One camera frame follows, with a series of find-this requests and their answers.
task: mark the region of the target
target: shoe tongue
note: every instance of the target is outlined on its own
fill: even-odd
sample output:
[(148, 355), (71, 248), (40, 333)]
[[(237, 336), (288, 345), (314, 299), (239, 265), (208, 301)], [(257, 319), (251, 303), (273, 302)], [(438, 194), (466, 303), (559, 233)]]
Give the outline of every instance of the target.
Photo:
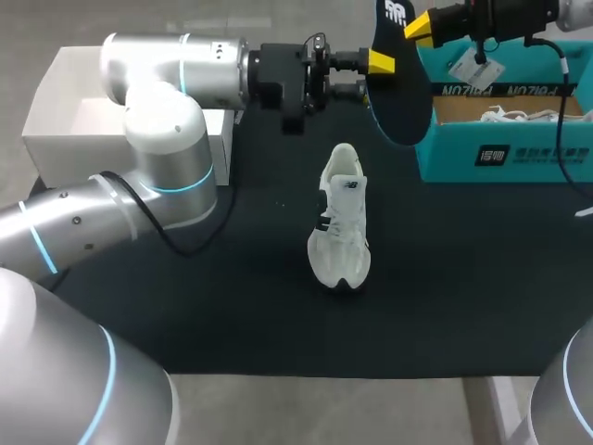
[(367, 188), (366, 176), (337, 174), (330, 180), (332, 207), (344, 216), (358, 216)]

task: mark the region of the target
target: white shoelace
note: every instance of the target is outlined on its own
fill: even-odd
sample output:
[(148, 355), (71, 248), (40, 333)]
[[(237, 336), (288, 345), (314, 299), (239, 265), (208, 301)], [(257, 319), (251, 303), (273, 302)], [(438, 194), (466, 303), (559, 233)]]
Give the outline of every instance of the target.
[[(524, 111), (514, 110), (505, 111), (500, 105), (491, 108), (497, 108), (498, 111), (487, 111), (482, 115), (480, 122), (557, 122), (559, 113), (552, 109), (545, 109), (534, 114), (527, 114)], [(593, 111), (589, 111), (585, 116), (564, 115), (566, 121), (593, 121)]]
[(341, 243), (356, 244), (360, 234), (360, 216), (347, 217), (332, 206), (328, 208), (327, 213), (332, 219), (327, 233)]

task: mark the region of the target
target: sneaker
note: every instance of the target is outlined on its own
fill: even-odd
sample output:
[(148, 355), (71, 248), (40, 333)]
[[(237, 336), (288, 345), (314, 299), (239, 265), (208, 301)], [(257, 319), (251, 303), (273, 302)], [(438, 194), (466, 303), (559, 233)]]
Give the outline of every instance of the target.
[(319, 217), (307, 244), (315, 276), (330, 289), (357, 290), (369, 274), (366, 187), (354, 147), (336, 146), (322, 173)]

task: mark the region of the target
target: white box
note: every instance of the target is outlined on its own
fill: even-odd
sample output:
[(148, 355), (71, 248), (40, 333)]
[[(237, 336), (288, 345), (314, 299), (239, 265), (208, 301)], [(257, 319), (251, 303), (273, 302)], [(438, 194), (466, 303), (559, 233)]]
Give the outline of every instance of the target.
[[(111, 102), (99, 76), (99, 46), (61, 48), (42, 79), (22, 132), (48, 187), (86, 181), (103, 170), (133, 170), (123, 132), (124, 107)], [(218, 185), (229, 184), (234, 111), (204, 110)]]

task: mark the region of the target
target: black mat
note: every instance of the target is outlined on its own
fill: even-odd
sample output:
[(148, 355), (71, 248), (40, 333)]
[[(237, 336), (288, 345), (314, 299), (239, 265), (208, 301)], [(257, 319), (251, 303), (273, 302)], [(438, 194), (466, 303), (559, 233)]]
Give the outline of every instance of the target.
[[(304, 136), (279, 129), (277, 113), (244, 116), (236, 208), (208, 252), (184, 260), (151, 235), (79, 264), (58, 295), (173, 373), (536, 375), (593, 314), (593, 219), (573, 218), (587, 204), (567, 186), (422, 184), (413, 151), (354, 105)], [(357, 297), (318, 290), (306, 253), (339, 142), (369, 177)]]

